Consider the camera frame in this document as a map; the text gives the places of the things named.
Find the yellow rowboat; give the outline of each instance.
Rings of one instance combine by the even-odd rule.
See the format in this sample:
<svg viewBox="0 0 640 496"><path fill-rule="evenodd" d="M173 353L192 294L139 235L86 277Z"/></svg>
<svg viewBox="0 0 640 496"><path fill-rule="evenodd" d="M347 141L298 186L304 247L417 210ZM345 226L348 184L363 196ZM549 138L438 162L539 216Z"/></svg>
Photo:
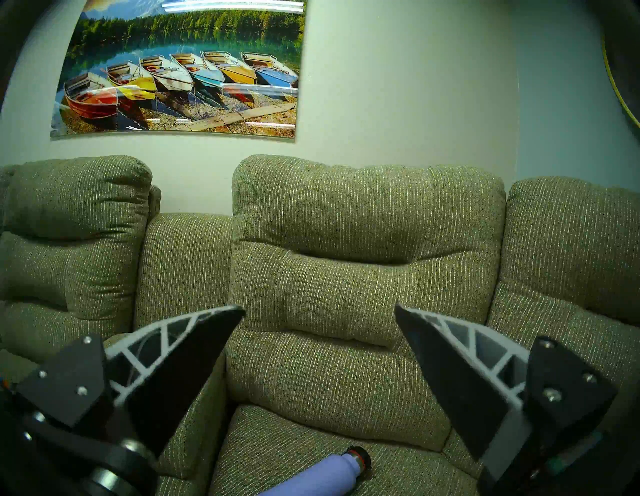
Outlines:
<svg viewBox="0 0 640 496"><path fill-rule="evenodd" d="M156 97L154 77L131 61L107 67L107 75L129 100L153 100Z"/></svg>
<svg viewBox="0 0 640 496"><path fill-rule="evenodd" d="M229 52L201 52L209 69L217 67L229 83L256 84L255 71L247 64L233 57Z"/></svg>

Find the forest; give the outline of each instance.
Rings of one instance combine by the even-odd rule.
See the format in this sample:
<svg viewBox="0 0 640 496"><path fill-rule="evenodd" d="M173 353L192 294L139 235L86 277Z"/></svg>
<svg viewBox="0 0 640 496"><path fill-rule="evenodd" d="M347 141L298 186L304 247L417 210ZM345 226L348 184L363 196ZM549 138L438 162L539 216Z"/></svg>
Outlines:
<svg viewBox="0 0 640 496"><path fill-rule="evenodd" d="M302 36L305 16L300 14L263 12L256 10L206 10L170 13L124 19L81 19L71 37L67 57L83 54L85 47L122 43L128 38L150 35L167 36L180 31L211 29L235 35L243 33L261 36Z"/></svg>

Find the blue rowboat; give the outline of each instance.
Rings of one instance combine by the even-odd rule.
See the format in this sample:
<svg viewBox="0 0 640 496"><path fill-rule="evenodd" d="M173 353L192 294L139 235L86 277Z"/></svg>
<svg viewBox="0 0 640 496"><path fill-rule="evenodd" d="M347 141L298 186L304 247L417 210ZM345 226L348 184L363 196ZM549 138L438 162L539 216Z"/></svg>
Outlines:
<svg viewBox="0 0 640 496"><path fill-rule="evenodd" d="M245 64L255 70L262 83L289 88L298 87L297 73L279 62L273 55L242 52L240 57Z"/></svg>
<svg viewBox="0 0 640 496"><path fill-rule="evenodd" d="M195 53L174 53L171 59L184 67L193 79L208 88L221 89L225 75L217 67L208 67L202 57Z"/></svg>

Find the wooden dock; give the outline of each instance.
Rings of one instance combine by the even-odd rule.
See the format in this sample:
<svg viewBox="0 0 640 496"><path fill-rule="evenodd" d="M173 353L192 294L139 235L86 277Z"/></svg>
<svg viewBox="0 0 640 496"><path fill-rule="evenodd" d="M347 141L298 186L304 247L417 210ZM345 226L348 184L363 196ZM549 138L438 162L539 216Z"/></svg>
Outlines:
<svg viewBox="0 0 640 496"><path fill-rule="evenodd" d="M171 131L204 131L211 127L220 127L222 125L233 124L243 120L260 117L263 115L277 114L286 112L295 108L295 103L281 103L279 105L268 105L266 107L256 107L253 109L242 110L240 112L232 112L226 115L209 117L207 119L196 120L188 124L182 124L172 127Z"/></svg>

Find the water bottle cap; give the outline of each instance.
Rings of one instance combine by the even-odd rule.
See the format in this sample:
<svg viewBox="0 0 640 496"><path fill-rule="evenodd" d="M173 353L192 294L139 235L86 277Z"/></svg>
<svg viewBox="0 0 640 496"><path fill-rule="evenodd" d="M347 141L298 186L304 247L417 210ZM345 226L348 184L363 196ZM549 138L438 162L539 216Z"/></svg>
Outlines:
<svg viewBox="0 0 640 496"><path fill-rule="evenodd" d="M358 465L360 465L360 468L361 468L360 470L361 474L363 474L366 470L369 470L371 468L371 457L369 456L369 453L367 453L367 451L360 446L351 445L342 454L350 454L352 457L354 457L357 460Z"/></svg>

